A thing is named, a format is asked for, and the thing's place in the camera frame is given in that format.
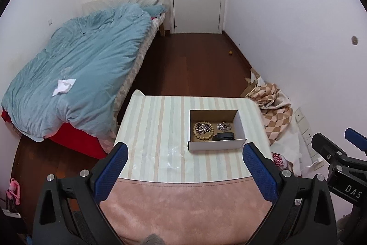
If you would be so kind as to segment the bed with checkered mattress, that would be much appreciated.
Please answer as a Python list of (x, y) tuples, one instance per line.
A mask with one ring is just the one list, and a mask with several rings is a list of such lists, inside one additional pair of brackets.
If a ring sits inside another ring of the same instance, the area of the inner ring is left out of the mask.
[(47, 139), (102, 159), (118, 114), (170, 0), (94, 0), (58, 28), (12, 80), (2, 118), (33, 141)]

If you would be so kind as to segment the black band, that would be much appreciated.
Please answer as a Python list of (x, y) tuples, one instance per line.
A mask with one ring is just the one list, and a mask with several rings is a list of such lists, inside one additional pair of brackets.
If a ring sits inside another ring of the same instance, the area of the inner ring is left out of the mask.
[(233, 132), (220, 132), (212, 137), (212, 141), (228, 141), (234, 139)]

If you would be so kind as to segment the white cardboard box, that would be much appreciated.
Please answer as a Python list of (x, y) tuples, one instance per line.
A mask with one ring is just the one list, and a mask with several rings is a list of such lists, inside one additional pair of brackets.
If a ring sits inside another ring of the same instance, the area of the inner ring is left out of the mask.
[[(247, 141), (238, 110), (191, 110), (189, 122), (190, 152), (238, 150)], [(212, 141), (212, 137), (220, 132), (233, 132), (234, 139)]]

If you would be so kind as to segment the white wall socket strip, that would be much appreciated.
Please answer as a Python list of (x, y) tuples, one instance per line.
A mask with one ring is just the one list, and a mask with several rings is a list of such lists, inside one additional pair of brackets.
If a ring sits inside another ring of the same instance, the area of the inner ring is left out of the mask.
[(314, 133), (300, 107), (294, 111), (294, 118), (301, 136), (301, 171), (305, 174), (311, 171), (316, 171), (323, 167), (324, 159), (312, 147), (312, 137), (314, 136)]

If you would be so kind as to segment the pink slipper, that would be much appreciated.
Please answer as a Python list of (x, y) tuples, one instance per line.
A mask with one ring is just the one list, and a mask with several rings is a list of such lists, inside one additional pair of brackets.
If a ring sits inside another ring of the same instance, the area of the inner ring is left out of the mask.
[(10, 179), (6, 196), (8, 200), (14, 201), (15, 205), (20, 205), (20, 184), (14, 178)]

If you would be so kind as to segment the beige checkered cloth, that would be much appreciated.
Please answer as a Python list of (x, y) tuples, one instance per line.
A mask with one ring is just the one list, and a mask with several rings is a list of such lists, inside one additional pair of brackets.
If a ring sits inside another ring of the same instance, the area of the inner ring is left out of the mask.
[(291, 123), (293, 116), (291, 102), (277, 84), (265, 82), (253, 68), (251, 68), (250, 78), (245, 80), (247, 87), (241, 93), (241, 97), (248, 98), (257, 104), (262, 114), (262, 123), (267, 137), (273, 145)]

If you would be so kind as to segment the light blue duvet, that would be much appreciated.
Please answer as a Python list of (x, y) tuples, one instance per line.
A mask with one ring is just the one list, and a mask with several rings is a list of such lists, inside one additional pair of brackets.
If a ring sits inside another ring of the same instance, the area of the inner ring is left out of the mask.
[[(122, 4), (64, 23), (10, 83), (2, 100), (13, 126), (40, 142), (65, 123), (101, 142), (116, 132), (115, 101), (165, 7)], [(52, 96), (58, 80), (75, 79)]]

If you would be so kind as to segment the white crumpled tissue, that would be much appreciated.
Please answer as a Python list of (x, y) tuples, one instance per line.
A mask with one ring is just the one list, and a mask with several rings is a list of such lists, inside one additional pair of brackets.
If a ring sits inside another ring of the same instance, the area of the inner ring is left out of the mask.
[(73, 85), (75, 84), (75, 79), (58, 80), (57, 87), (53, 91), (52, 96), (56, 96), (62, 93), (68, 93)]

